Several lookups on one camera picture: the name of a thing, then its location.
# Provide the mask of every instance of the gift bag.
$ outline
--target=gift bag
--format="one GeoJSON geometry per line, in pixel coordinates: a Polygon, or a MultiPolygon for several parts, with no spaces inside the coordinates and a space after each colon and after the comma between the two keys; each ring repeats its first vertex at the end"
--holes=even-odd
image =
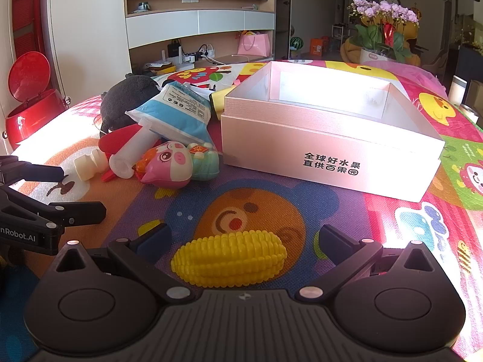
{"type": "Polygon", "coordinates": [[[270,56],[270,40],[268,34],[242,35],[238,44],[238,54],[250,56],[270,56]]]}

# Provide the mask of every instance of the corn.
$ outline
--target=corn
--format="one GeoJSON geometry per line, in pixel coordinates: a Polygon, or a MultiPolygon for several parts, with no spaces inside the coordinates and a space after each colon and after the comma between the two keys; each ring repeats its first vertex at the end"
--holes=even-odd
{"type": "Polygon", "coordinates": [[[271,279],[286,258],[287,250],[274,233],[238,231],[181,246],[171,260],[171,270],[199,287],[240,287],[271,279]]]}

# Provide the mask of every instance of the white flower pot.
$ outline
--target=white flower pot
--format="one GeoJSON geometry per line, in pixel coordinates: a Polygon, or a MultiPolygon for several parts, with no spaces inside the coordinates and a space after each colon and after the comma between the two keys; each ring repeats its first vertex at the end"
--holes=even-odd
{"type": "Polygon", "coordinates": [[[381,56],[380,54],[376,54],[370,50],[361,50],[361,57],[359,59],[359,64],[364,64],[364,62],[367,61],[392,61],[392,62],[397,62],[396,60],[393,60],[392,58],[387,58],[385,56],[381,56]]]}

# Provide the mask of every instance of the open cardboard box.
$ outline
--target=open cardboard box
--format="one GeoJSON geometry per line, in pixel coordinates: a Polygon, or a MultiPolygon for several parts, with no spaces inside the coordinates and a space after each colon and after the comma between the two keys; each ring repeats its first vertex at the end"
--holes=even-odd
{"type": "Polygon", "coordinates": [[[226,164],[418,202],[444,141],[388,81],[270,62],[225,97],[226,164]]]}

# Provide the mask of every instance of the red trash can lid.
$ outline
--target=red trash can lid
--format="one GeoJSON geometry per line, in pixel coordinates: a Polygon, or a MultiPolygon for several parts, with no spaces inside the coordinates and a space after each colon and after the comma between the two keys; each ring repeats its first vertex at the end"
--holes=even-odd
{"type": "Polygon", "coordinates": [[[45,91],[50,81],[50,64],[39,52],[27,52],[12,65],[8,89],[13,97],[25,102],[45,91]]]}

